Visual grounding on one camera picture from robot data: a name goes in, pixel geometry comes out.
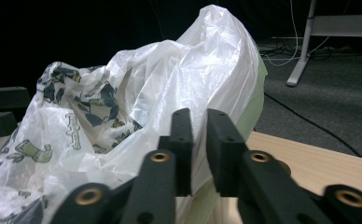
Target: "cable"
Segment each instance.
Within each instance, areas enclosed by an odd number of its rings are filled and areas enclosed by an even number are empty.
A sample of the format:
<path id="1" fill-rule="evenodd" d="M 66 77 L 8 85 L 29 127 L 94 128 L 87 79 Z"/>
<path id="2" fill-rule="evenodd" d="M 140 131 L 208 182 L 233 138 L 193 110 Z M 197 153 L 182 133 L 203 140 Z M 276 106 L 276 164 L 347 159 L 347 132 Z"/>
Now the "cable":
<path id="1" fill-rule="evenodd" d="M 166 37 L 165 37 L 165 35 L 164 35 L 164 33 L 163 33 L 163 29 L 161 28 L 160 19 L 159 19 L 159 16 L 158 16 L 158 14 L 157 14 L 158 9 L 154 7 L 154 5 L 152 4 L 151 0 L 149 0 L 149 4 L 151 5 L 152 11 L 154 12 L 155 19 L 156 19 L 157 22 L 158 22 L 158 26 L 159 26 L 159 29 L 160 29 L 161 39 L 162 39 L 162 40 L 165 40 Z"/>
<path id="2" fill-rule="evenodd" d="M 362 52 L 358 51 L 358 52 L 340 52 L 338 53 L 336 50 L 333 51 L 333 49 L 331 49 L 329 46 L 327 46 L 326 50 L 322 50 L 320 49 L 320 52 L 315 52 L 315 53 L 311 53 L 309 52 L 309 59 L 313 60 L 313 61 L 324 61 L 328 58 L 335 58 L 335 57 L 355 57 L 355 56 L 362 56 Z M 291 53 L 287 53 L 290 52 L 289 49 L 284 49 L 284 46 L 277 48 L 277 49 L 267 49 L 267 50 L 261 50 L 260 51 L 260 56 L 264 57 L 265 55 L 269 56 L 269 57 L 273 57 L 276 55 L 293 55 Z M 289 59 L 271 59 L 272 61 L 283 61 L 283 60 L 289 60 Z"/>
<path id="3" fill-rule="evenodd" d="M 350 2 L 351 2 L 351 0 L 348 0 L 348 1 L 347 1 L 346 7 L 345 7 L 342 15 L 344 15 L 344 14 L 346 13 L 347 9 L 349 8 Z M 293 55 L 290 59 L 271 59 L 271 58 L 270 58 L 269 56 L 267 56 L 267 55 L 261 55 L 261 56 L 267 57 L 267 58 L 268 58 L 267 60 L 269 60 L 269 62 L 270 62 L 272 65 L 274 65 L 274 66 L 283 66 L 283 65 L 291 62 L 292 60 L 296 60 L 296 59 L 299 58 L 299 57 L 295 57 L 295 55 L 296 55 L 296 53 L 297 53 L 297 51 L 298 51 L 299 45 L 298 45 L 297 29 L 295 28 L 295 21 L 294 21 L 294 12 L 293 12 L 293 7 L 292 7 L 292 0 L 290 0 L 290 3 L 291 3 L 291 18 L 292 18 L 292 24 L 293 24 L 293 26 L 294 26 L 295 37 L 296 37 L 296 40 L 297 40 L 297 41 L 296 41 L 296 42 L 297 42 L 297 46 L 296 46 L 296 48 L 295 48 L 295 53 L 294 53 L 294 55 Z M 319 49 L 324 43 L 327 42 L 327 40 L 329 40 L 329 38 L 330 38 L 330 36 L 327 36 L 327 38 L 326 38 L 321 44 L 319 44 L 315 49 L 309 51 L 309 52 L 307 53 L 307 56 L 309 57 L 310 54 L 312 54 L 314 51 L 316 51 L 317 49 Z M 276 61 L 284 61 L 284 60 L 287 60 L 287 62 L 282 63 L 282 64 L 274 64 L 274 63 L 272 63 L 272 61 L 274 61 L 274 60 L 276 60 Z"/>
<path id="4" fill-rule="evenodd" d="M 296 116 L 300 117 L 301 119 L 304 119 L 306 120 L 307 122 L 311 123 L 312 125 L 314 125 L 315 127 L 321 129 L 322 131 L 330 134 L 332 137 L 338 139 L 341 143 L 343 143 L 345 146 L 347 146 L 350 150 L 352 150 L 357 157 L 360 157 L 362 158 L 362 155 L 357 151 L 355 150 L 355 148 L 353 148 L 352 146 L 350 146 L 347 142 L 345 142 L 343 139 L 341 139 L 340 137 L 338 137 L 335 133 L 331 132 L 330 130 L 312 122 L 311 120 L 309 119 L 306 119 L 304 118 L 302 115 L 298 114 L 297 112 L 295 112 L 293 109 L 291 109 L 290 107 L 288 107 L 287 105 L 284 105 L 283 103 L 281 103 L 280 101 L 276 100 L 275 98 L 273 98 L 272 96 L 270 96 L 268 93 L 264 93 L 265 96 L 267 96 L 268 98 L 272 99 L 274 102 L 276 102 L 277 104 L 283 106 L 285 109 L 289 110 L 290 112 L 292 112 L 293 114 L 295 114 Z"/>
<path id="5" fill-rule="evenodd" d="M 280 63 L 280 64 L 276 64 L 276 63 L 272 63 L 272 60 L 269 56 L 265 55 L 268 59 L 269 59 L 269 63 L 271 63 L 272 65 L 276 66 L 276 67 L 280 67 L 283 66 L 287 63 L 290 63 L 292 60 L 295 59 L 295 55 L 297 55 L 298 52 L 298 47 L 299 47 L 299 43 L 298 43 L 298 33 L 297 33 L 297 28 L 295 26 L 295 21 L 294 21 L 294 9 L 292 7 L 292 0 L 289 0 L 289 3 L 291 5 L 291 19 L 292 19 L 292 25 L 294 27 L 294 32 L 295 32 L 295 41 L 297 43 L 297 47 L 295 48 L 295 52 L 294 55 L 292 56 L 292 58 L 290 58 L 288 61 L 286 61 L 285 63 Z"/>

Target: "table surface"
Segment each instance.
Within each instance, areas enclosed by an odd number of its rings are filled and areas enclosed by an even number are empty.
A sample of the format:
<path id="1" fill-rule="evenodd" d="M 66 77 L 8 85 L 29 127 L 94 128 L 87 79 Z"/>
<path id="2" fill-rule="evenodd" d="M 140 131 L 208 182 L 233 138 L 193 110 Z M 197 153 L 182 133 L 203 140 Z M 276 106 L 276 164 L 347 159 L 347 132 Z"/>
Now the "table surface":
<path id="1" fill-rule="evenodd" d="M 309 191 L 322 195 L 328 185 L 343 184 L 362 191 L 362 159 L 252 132 L 246 144 L 251 150 L 270 153 L 291 169 L 291 177 Z M 230 200 L 230 223 L 242 223 L 236 209 L 236 200 Z"/>

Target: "floor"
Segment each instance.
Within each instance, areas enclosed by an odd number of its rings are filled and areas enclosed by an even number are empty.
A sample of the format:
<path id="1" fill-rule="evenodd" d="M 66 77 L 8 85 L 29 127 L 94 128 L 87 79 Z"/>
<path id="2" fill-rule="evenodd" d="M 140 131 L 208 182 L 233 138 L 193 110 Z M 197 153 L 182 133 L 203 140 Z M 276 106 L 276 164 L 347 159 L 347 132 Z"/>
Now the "floor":
<path id="1" fill-rule="evenodd" d="M 276 59 L 291 58 L 293 49 L 278 54 L 270 51 L 278 43 L 258 45 L 268 75 L 256 131 L 362 157 L 362 51 L 318 49 L 298 85 L 288 87 L 298 60 Z"/>

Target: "dark background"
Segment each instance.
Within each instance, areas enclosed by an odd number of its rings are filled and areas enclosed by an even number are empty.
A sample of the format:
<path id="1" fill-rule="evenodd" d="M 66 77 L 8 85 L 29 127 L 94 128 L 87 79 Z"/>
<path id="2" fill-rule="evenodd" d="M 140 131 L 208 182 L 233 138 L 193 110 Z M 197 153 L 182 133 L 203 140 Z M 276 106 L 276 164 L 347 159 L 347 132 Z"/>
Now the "dark background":
<path id="1" fill-rule="evenodd" d="M 316 14 L 342 14 L 347 2 L 318 1 Z M 120 50 L 176 40 L 210 4 L 227 8 L 256 40 L 293 36 L 289 0 L 0 0 L 0 87 L 23 86 L 33 96 L 36 81 L 50 63 L 105 65 Z M 310 1 L 293 1 L 299 36 L 309 6 Z M 362 14 L 362 1 L 352 0 L 345 14 Z M 321 40 L 313 38 L 311 44 Z M 362 37 L 329 40 L 338 48 L 362 47 Z"/>

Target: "white plastic bag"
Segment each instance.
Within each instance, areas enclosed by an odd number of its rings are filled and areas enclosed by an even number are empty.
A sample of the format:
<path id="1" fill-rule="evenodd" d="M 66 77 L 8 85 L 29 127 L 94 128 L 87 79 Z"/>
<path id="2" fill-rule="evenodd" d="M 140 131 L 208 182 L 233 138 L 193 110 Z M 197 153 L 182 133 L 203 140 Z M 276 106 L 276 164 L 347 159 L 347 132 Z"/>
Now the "white plastic bag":
<path id="1" fill-rule="evenodd" d="M 210 175 L 202 165 L 206 109 L 236 122 L 257 72 L 253 39 L 216 6 L 203 8 L 177 41 L 120 51 L 106 66 L 49 65 L 18 130 L 0 150 L 0 223 L 32 217 L 49 223 L 74 188 L 98 182 L 114 189 L 138 175 L 181 108 L 191 115 L 196 192 Z M 177 223 L 191 201 L 177 198 Z"/>

